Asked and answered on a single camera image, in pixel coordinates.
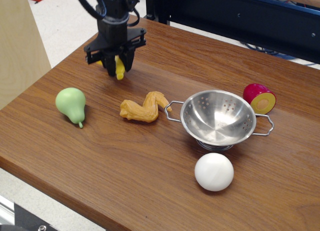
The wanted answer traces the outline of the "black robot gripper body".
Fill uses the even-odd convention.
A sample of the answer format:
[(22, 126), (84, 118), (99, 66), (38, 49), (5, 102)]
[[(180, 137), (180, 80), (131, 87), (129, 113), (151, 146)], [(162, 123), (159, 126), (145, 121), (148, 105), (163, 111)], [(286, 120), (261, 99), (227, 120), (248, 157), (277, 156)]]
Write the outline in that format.
[(84, 47), (88, 64), (102, 61), (103, 51), (113, 52), (116, 56), (125, 49), (136, 49), (146, 44), (147, 30), (131, 27), (128, 18), (104, 18), (97, 22), (98, 35)]

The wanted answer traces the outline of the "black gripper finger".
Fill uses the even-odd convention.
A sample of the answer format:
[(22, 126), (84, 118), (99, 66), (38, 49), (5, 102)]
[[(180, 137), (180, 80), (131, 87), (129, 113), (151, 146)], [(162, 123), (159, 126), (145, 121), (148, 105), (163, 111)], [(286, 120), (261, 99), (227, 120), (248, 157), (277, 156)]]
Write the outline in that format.
[(116, 76), (116, 54), (110, 51), (103, 51), (103, 67), (107, 70), (111, 77)]
[(123, 52), (119, 55), (120, 60), (122, 61), (125, 71), (128, 72), (131, 70), (135, 57), (135, 49), (124, 49)]

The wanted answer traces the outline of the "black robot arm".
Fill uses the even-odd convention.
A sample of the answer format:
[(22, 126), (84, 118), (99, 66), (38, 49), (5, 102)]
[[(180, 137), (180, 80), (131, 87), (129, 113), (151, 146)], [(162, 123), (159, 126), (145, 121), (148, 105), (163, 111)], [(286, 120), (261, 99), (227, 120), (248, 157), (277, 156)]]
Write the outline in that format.
[(108, 75), (117, 80), (131, 70), (135, 51), (146, 44), (144, 28), (135, 28), (140, 16), (139, 0), (97, 0), (90, 14), (97, 19), (97, 37), (84, 47), (88, 64), (102, 63)]

